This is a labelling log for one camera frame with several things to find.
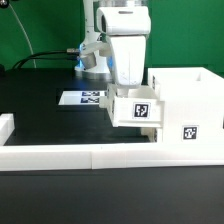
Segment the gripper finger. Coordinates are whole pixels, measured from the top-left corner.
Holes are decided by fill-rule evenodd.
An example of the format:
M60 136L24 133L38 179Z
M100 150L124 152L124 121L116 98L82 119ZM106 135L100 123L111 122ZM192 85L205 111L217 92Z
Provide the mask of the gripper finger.
M117 96L121 97L121 98L127 98L128 97L128 89L127 88L118 88Z

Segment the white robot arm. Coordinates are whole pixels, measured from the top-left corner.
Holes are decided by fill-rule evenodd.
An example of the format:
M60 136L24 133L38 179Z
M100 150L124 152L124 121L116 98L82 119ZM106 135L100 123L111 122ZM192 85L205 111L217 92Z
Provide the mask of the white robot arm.
M85 38L75 70L111 77L120 97L141 86L147 38L148 0L83 0Z

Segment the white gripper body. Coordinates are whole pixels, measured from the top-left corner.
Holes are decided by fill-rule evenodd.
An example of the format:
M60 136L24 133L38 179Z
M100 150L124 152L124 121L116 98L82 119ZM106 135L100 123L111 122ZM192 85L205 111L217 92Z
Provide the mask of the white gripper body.
M86 69L97 65L95 51L112 58L108 67L121 88L138 88L143 79L146 40L151 31L147 6L103 7L96 10L96 24L105 40L88 44L79 54Z

